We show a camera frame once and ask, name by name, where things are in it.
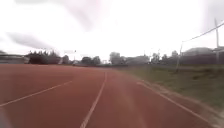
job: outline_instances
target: pole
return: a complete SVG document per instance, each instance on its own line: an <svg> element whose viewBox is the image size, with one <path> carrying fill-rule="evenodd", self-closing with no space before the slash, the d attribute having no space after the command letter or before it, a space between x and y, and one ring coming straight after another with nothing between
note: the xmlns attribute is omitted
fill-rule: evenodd
<svg viewBox="0 0 224 128"><path fill-rule="evenodd" d="M216 30L216 47L217 47L217 51L216 51L216 64L219 64L219 31L218 31L218 28L217 28L217 20L216 18L214 18L214 23L215 23L215 30Z"/></svg>
<svg viewBox="0 0 224 128"><path fill-rule="evenodd" d="M160 59L160 55L159 55L160 49L158 49L158 53L157 53L157 64L159 63L159 59Z"/></svg>
<svg viewBox="0 0 224 128"><path fill-rule="evenodd" d="M76 50L75 50L75 52L74 52L74 54L76 53ZM74 55L74 61L73 61L73 65L74 64L76 64L76 62L75 62L75 55Z"/></svg>
<svg viewBox="0 0 224 128"><path fill-rule="evenodd" d="M183 42L181 43L181 46L180 46L180 53L179 53L179 56L178 56L178 58L177 58L176 72L178 72L179 65L180 65L180 57L181 57L182 47L183 47Z"/></svg>

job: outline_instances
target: running track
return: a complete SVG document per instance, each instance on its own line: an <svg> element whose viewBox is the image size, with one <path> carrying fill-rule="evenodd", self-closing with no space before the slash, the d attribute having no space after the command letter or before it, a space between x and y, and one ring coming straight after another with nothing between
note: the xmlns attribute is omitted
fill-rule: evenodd
<svg viewBox="0 0 224 128"><path fill-rule="evenodd" d="M0 65L0 128L212 128L111 69Z"/></svg>

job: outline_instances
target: sky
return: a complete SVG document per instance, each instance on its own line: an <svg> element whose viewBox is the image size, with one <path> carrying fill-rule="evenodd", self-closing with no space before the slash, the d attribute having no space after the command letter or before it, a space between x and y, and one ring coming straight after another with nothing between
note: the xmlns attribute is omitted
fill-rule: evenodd
<svg viewBox="0 0 224 128"><path fill-rule="evenodd" d="M0 0L0 49L19 54L53 49L71 60L106 60L113 51L170 55L183 40L213 28L214 17L222 23L223 5L222 0ZM192 47L216 47L215 32L183 44L183 50Z"/></svg>

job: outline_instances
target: grass field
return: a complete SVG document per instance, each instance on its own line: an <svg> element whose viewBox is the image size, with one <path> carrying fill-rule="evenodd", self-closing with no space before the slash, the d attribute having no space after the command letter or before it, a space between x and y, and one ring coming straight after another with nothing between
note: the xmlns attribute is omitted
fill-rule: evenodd
<svg viewBox="0 0 224 128"><path fill-rule="evenodd" d="M207 67L181 67L176 73L172 68L150 66L128 67L121 70L197 99L217 111L224 109L223 71Z"/></svg>

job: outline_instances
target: power line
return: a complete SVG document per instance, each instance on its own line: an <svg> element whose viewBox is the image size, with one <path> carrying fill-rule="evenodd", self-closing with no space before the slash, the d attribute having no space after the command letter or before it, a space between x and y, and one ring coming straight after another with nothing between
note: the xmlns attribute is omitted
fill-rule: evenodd
<svg viewBox="0 0 224 128"><path fill-rule="evenodd" d="M223 26L223 25L224 25L224 23L218 25L217 27L215 27L215 28L213 28L213 29L211 29L211 30L209 30L209 31L207 31L207 32L205 32L205 33L203 33L203 34L201 34L201 35L195 36L195 37L193 37L193 38L191 38L191 39L188 39L188 40L185 40L185 41L182 41L182 42L188 42L188 41L191 41L191 40L193 40L193 39L199 38L199 37L201 37L201 36L203 36L203 35L205 35L205 34L207 34L207 33L212 32L213 30L215 30L215 29L217 29L217 28L219 28L219 27L221 27L221 26Z"/></svg>

